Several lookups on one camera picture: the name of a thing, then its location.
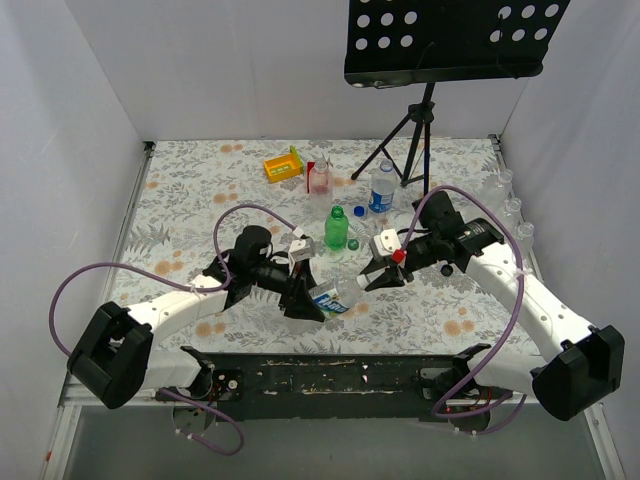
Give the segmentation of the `green plastic bottle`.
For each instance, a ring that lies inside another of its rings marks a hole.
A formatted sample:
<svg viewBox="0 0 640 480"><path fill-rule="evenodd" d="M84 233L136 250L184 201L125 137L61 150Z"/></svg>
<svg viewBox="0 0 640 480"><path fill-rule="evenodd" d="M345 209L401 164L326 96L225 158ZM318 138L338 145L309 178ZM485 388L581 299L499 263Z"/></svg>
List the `green plastic bottle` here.
<svg viewBox="0 0 640 480"><path fill-rule="evenodd" d="M347 244L349 220L344 209L333 206L325 220L324 242L331 251L342 250Z"/></svg>

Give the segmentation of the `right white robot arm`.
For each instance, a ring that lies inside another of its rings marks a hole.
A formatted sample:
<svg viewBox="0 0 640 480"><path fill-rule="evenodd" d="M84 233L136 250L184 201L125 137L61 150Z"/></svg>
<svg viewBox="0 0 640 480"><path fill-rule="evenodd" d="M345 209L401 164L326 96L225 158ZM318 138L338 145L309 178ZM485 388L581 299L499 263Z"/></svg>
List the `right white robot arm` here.
<svg viewBox="0 0 640 480"><path fill-rule="evenodd" d="M486 387L535 398L567 421L620 386L625 341L613 326L598 328L573 312L523 264L509 229L486 211L466 222L440 186L415 203L406 236L385 230L371 241L373 255L356 281L367 291L399 288L415 272L442 263L457 267L491 294L511 317L495 345L457 354L449 370L427 380L441 392L432 408L455 394L475 397Z"/></svg>

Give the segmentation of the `clear Pepsi bottle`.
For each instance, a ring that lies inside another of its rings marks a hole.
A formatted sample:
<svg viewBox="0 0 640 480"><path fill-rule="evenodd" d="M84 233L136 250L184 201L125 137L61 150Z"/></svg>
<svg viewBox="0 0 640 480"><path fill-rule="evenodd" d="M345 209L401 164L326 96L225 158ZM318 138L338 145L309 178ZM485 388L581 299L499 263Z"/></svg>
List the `clear Pepsi bottle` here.
<svg viewBox="0 0 640 480"><path fill-rule="evenodd" d="M371 195L369 209L377 214L388 212L393 204L398 176L391 160L381 161L371 177Z"/></svg>

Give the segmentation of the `clear bottle blue label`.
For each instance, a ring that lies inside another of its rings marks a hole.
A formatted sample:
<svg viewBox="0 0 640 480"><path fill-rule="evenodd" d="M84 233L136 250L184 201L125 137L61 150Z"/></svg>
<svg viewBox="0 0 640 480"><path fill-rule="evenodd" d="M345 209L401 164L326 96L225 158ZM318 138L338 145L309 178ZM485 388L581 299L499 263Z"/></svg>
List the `clear bottle blue label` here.
<svg viewBox="0 0 640 480"><path fill-rule="evenodd" d="M314 303L324 314L323 321L289 319L287 328L294 335L301 335L315 328L316 325L339 317L351 310L365 290L361 290L355 278L338 280L337 278L317 285L309 290Z"/></svg>

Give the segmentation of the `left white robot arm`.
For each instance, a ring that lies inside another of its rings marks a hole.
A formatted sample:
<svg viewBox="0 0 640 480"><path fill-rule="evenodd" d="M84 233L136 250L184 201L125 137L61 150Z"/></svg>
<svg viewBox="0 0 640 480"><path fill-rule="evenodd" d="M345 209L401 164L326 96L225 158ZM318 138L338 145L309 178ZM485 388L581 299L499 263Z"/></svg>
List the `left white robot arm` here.
<svg viewBox="0 0 640 480"><path fill-rule="evenodd" d="M288 251L272 249L270 232L250 225L200 275L182 289L146 302L107 302L94 313L71 351L67 370L109 409L139 391L172 388L203 400L214 388L214 366L192 347L177 352L158 345L184 327L224 312L259 287L278 294L284 316L321 322L323 313L309 291L314 287L311 238L294 235Z"/></svg>

